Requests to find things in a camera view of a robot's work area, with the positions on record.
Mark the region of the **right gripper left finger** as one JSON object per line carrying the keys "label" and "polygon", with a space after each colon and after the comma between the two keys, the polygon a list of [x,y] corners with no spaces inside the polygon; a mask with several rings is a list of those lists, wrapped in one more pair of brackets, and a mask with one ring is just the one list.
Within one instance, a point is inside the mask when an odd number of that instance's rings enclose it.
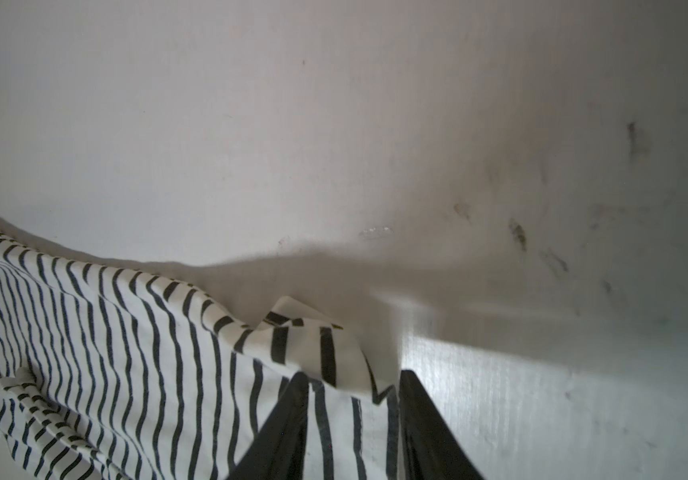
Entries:
{"label": "right gripper left finger", "polygon": [[301,479],[308,427],[309,379],[295,374],[229,480]]}

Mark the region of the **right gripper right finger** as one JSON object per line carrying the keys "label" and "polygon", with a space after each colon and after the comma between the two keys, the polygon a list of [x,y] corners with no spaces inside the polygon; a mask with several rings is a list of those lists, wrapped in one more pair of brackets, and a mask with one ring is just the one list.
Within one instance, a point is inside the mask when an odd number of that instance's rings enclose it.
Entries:
{"label": "right gripper right finger", "polygon": [[399,409],[407,479],[484,479],[412,370],[401,371]]}

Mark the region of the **black white striped tank top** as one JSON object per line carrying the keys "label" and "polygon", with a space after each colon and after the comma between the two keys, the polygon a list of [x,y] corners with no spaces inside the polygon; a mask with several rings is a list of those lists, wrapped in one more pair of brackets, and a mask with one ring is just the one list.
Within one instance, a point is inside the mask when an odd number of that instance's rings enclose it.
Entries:
{"label": "black white striped tank top", "polygon": [[344,327],[290,297],[256,324],[196,286],[0,232],[0,437],[38,479],[225,479],[294,375],[306,479],[394,479],[399,414]]}

